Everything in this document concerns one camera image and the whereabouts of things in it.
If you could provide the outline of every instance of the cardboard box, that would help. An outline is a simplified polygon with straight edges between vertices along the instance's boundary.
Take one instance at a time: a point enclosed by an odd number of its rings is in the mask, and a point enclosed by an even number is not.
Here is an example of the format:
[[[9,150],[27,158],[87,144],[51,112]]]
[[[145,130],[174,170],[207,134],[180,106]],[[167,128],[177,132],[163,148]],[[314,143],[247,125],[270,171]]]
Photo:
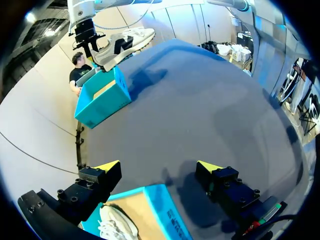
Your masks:
[[[140,240],[192,240],[164,184],[111,195],[104,204],[119,207],[137,227]],[[83,229],[96,236],[100,236],[102,205],[82,222]]]
[[[124,74],[116,66],[109,72],[99,71],[82,86],[74,117],[93,129],[129,103]]]

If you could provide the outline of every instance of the screw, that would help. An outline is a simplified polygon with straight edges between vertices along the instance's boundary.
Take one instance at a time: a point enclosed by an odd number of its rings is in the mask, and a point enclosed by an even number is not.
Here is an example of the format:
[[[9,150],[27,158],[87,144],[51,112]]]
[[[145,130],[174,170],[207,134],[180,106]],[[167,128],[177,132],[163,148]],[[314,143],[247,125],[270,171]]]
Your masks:
[[[90,188],[93,184],[94,184],[93,182],[87,182],[86,186]]]
[[[230,183],[227,182],[227,181],[226,181],[223,185],[224,185],[224,187],[225,187],[226,189],[230,187]]]
[[[239,200],[239,202],[240,202],[241,204],[245,204],[245,203],[246,203],[246,199],[245,199],[244,197],[241,197],[240,200]]]
[[[38,207],[41,207],[41,206],[45,205],[45,203],[44,203],[44,201],[40,200],[37,205],[38,205]]]
[[[72,196],[70,200],[71,202],[75,203],[78,201],[78,198],[76,196]]]
[[[28,210],[29,210],[29,212],[30,212],[31,214],[33,214],[34,211],[35,211],[35,208],[34,208],[33,206],[31,206],[31,207],[28,208]]]
[[[59,189],[58,191],[56,191],[58,193],[58,195],[62,195],[65,191],[63,191],[62,189]]]

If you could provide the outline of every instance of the white sneaker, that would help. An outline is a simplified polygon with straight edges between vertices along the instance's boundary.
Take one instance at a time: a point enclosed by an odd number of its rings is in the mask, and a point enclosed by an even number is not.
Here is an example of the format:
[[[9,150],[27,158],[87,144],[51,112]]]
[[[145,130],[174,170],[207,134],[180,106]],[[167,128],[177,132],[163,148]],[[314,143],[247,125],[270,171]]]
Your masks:
[[[291,111],[290,103],[288,103],[288,102],[286,101],[286,102],[284,103],[284,105],[285,105],[286,109],[288,109],[289,112],[290,112],[292,115],[295,115],[295,113]]]
[[[155,34],[152,28],[129,28],[122,33],[111,35],[108,45],[99,52],[91,50],[91,55],[96,64],[103,66],[109,72],[128,55],[150,43]]]
[[[118,209],[104,205],[100,208],[100,237],[108,240],[138,240],[135,224]]]

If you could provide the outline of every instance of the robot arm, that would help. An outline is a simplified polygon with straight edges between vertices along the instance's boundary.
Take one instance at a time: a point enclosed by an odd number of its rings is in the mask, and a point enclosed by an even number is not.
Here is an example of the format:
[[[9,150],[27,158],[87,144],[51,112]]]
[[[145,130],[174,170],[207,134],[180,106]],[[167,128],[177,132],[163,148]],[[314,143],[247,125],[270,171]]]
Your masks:
[[[69,36],[72,35],[71,28],[75,28],[75,41],[77,43],[74,49],[83,47],[86,57],[91,58],[89,44],[92,49],[98,52],[97,39],[105,35],[97,35],[92,18],[96,12],[107,8],[119,7],[131,4],[146,4],[151,0],[67,0],[68,12],[70,18]],[[162,0],[154,0],[153,3],[161,3]]]
[[[96,12],[107,8],[119,7],[131,4],[146,4],[150,0],[68,0],[68,12],[71,27],[87,19],[93,18]]]

